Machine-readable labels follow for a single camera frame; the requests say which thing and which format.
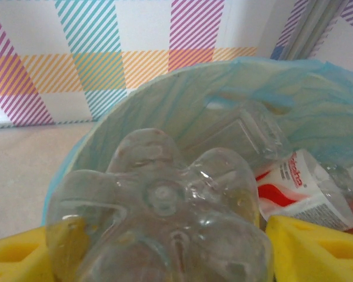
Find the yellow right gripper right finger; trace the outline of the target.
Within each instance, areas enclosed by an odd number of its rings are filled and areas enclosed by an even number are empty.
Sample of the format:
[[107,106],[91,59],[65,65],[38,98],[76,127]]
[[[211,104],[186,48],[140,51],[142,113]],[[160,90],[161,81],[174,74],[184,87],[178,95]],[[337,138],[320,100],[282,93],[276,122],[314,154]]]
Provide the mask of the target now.
[[277,281],[353,281],[353,234],[285,216],[272,216]]

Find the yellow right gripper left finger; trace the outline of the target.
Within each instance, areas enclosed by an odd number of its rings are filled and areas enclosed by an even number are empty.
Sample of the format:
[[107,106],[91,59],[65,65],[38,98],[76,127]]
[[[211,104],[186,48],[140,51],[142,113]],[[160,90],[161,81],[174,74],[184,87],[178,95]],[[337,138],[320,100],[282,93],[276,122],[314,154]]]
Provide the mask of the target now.
[[89,247],[87,224],[70,217],[0,239],[0,281],[75,281]]

